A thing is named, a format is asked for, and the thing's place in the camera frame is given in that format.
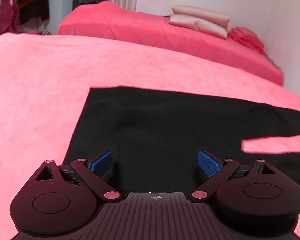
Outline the far red bed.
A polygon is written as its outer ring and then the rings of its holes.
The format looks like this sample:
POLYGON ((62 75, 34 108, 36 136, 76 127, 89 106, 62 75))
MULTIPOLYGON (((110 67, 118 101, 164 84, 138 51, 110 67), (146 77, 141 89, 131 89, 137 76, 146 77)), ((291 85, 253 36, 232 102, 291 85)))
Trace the far red bed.
POLYGON ((169 18, 122 9, 104 1, 81 5, 59 25, 59 35, 100 37, 178 51, 243 69, 279 86, 283 73, 264 54, 233 38, 222 39, 169 24, 169 18))

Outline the pink folded pillow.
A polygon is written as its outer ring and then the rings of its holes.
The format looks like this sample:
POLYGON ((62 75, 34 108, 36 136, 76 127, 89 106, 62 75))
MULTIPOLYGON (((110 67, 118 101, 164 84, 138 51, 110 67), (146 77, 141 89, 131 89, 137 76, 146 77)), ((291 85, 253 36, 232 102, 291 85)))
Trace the pink folded pillow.
POLYGON ((228 25, 230 22, 230 17, 228 15, 189 5, 173 5, 172 11, 174 14, 182 14, 202 18, 204 20, 220 25, 226 30, 228 29, 228 25))
POLYGON ((224 40, 228 36, 227 31, 220 25, 194 16, 171 14, 168 23, 171 25, 200 31, 201 33, 216 36, 224 40))

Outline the near pink bed cover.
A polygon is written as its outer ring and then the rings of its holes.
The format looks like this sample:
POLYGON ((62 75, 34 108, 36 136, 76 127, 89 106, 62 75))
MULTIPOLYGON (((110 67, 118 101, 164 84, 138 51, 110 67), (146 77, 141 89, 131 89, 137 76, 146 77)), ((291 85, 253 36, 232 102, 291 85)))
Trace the near pink bed cover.
POLYGON ((0 239, 10 203, 47 159, 62 163, 91 87, 224 96, 300 111, 300 97, 241 69, 139 44, 83 36, 0 36, 0 239))

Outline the black knit pants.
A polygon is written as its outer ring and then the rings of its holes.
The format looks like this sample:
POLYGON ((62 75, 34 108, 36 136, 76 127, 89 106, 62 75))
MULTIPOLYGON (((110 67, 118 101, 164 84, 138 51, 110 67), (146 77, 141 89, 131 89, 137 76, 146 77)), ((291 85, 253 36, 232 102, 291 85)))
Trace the black knit pants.
POLYGON ((197 154, 241 164, 264 159, 300 185, 300 153, 244 153, 248 139, 300 135, 300 111, 245 100, 147 90, 92 88, 64 164, 111 152, 104 179, 126 192, 190 193, 207 180, 197 154))

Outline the dark clothes pile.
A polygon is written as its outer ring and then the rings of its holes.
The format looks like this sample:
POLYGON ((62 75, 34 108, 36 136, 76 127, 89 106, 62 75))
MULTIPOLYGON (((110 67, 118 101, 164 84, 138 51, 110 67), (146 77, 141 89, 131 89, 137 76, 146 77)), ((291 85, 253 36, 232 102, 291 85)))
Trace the dark clothes pile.
POLYGON ((101 3, 103 1, 107 1, 107 0, 79 0, 78 5, 98 4, 98 3, 101 3))

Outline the red folded blanket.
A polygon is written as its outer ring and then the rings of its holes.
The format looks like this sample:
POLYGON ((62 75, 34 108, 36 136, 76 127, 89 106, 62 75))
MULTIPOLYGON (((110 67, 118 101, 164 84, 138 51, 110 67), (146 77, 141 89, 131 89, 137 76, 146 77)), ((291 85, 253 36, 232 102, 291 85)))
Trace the red folded blanket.
POLYGON ((234 41, 246 46, 260 54, 264 54, 264 45, 258 36, 248 28, 235 27, 228 32, 234 41))

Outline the upper pink folded pillow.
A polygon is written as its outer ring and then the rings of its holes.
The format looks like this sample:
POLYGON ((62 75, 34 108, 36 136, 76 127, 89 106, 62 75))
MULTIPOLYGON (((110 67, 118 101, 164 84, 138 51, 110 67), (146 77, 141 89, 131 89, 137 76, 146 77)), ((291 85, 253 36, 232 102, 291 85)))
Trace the upper pink folded pillow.
POLYGON ((182 14, 202 18, 204 20, 220 25, 226 30, 228 29, 228 25, 230 22, 230 17, 228 15, 189 5, 173 5, 172 11, 174 14, 182 14))

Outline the lower pink folded pillow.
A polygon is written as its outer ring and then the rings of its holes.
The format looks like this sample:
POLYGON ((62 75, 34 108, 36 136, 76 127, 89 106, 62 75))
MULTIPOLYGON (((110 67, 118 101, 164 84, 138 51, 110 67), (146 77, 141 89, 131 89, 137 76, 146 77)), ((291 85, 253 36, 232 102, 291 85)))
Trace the lower pink folded pillow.
POLYGON ((200 31, 201 33, 216 36, 224 40, 228 36, 227 31, 220 25, 194 16, 171 14, 168 23, 171 25, 200 31))

